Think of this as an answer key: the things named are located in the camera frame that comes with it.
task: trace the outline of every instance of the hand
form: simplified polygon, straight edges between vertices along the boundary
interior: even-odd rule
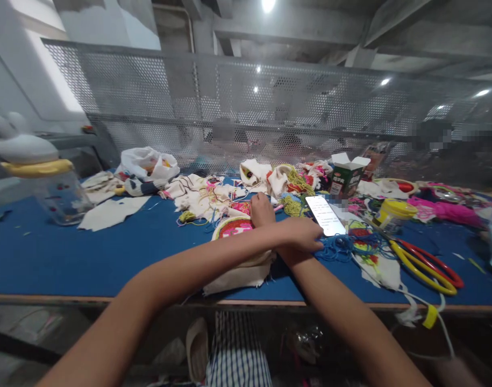
[[[262,192],[251,198],[251,222],[255,228],[276,223],[273,206]]]
[[[277,232],[286,237],[286,243],[300,251],[313,253],[323,248],[323,244],[316,241],[323,235],[323,229],[310,218],[289,218],[276,225],[280,227]]]

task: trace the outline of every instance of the blue table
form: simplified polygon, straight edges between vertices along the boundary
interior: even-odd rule
[[[60,227],[47,218],[34,198],[0,207],[12,210],[0,222],[0,301],[41,302],[103,301],[114,297],[124,284],[144,267],[182,250],[205,243],[211,231],[187,225],[177,227],[180,213],[170,200],[153,196],[125,222],[98,232]],[[277,220],[285,218],[278,214]],[[464,280],[465,288],[455,297],[447,297],[452,310],[492,311],[492,270],[488,246],[472,230],[455,224],[421,225],[408,223],[402,238],[441,259]],[[480,272],[468,260],[484,267]],[[353,263],[324,262],[355,294],[373,308],[406,307],[399,293],[375,288],[361,278]],[[278,259],[272,277],[261,287],[221,293],[212,301],[231,304],[305,305],[290,271]],[[438,304],[439,295],[419,283],[402,269],[402,280],[409,291],[430,303]]]

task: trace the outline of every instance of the perforated metal panel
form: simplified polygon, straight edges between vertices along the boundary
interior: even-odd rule
[[[357,156],[373,141],[393,141],[378,174],[396,163],[407,173],[451,141],[492,133],[488,82],[44,44],[119,151],[152,146],[191,170],[236,173],[252,157],[277,164]]]

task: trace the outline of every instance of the water bottle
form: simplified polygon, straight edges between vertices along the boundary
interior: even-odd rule
[[[27,179],[45,212],[59,225],[80,223],[94,205],[79,184],[74,165],[59,158],[56,147],[32,134],[25,118],[11,112],[0,116],[2,166],[13,176]]]

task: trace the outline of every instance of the smartphone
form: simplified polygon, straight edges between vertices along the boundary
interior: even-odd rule
[[[323,196],[307,196],[305,200],[326,237],[346,234],[346,229],[341,220]]]

